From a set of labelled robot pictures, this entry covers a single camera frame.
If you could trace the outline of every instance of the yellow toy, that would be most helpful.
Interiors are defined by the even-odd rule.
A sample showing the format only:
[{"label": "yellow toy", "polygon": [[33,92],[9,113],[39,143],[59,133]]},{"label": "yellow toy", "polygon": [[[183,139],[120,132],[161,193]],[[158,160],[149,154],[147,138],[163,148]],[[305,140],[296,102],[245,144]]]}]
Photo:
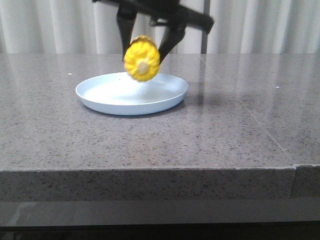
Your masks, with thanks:
[{"label": "yellow toy", "polygon": [[146,82],[157,75],[160,69],[160,53],[151,37],[136,37],[124,55],[124,67],[128,74]]}]

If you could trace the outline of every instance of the gray countertop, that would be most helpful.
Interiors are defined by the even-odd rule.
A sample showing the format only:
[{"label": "gray countertop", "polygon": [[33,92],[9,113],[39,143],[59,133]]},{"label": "gray countertop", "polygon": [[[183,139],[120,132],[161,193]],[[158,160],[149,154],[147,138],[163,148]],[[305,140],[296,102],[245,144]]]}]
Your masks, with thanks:
[{"label": "gray countertop", "polygon": [[320,54],[169,55],[182,103],[115,116],[80,82],[121,55],[0,54],[0,201],[320,196]]}]

